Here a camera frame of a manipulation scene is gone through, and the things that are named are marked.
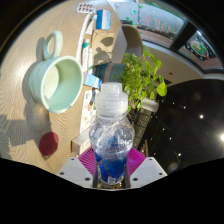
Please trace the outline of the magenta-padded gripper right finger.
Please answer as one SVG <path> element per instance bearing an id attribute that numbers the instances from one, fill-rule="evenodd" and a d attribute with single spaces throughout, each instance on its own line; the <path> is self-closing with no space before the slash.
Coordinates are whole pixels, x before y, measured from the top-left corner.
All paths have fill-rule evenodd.
<path id="1" fill-rule="evenodd" d="M 126 162 L 126 188 L 140 188 L 166 176 L 166 172 L 154 157 L 145 157 L 132 148 Z"/>

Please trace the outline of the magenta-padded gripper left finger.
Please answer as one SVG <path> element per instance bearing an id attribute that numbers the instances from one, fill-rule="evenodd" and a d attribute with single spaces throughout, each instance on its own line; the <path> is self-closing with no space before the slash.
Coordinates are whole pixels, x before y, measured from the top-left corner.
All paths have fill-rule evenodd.
<path id="1" fill-rule="evenodd" d="M 89 148 L 78 157 L 70 157 L 57 176 L 84 188 L 96 188 L 98 171 L 94 150 Z"/>

